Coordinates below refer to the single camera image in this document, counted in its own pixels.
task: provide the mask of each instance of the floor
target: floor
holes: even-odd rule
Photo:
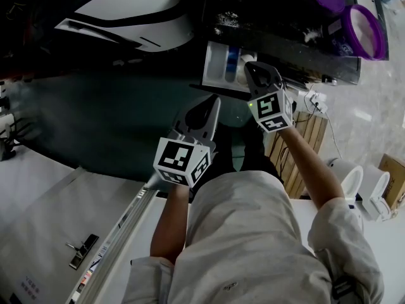
[[[344,159],[378,166],[384,153],[405,154],[405,7],[392,1],[384,7],[389,36],[389,61],[362,62],[359,85],[314,85],[326,104],[336,143]],[[338,153],[328,126],[320,156]]]

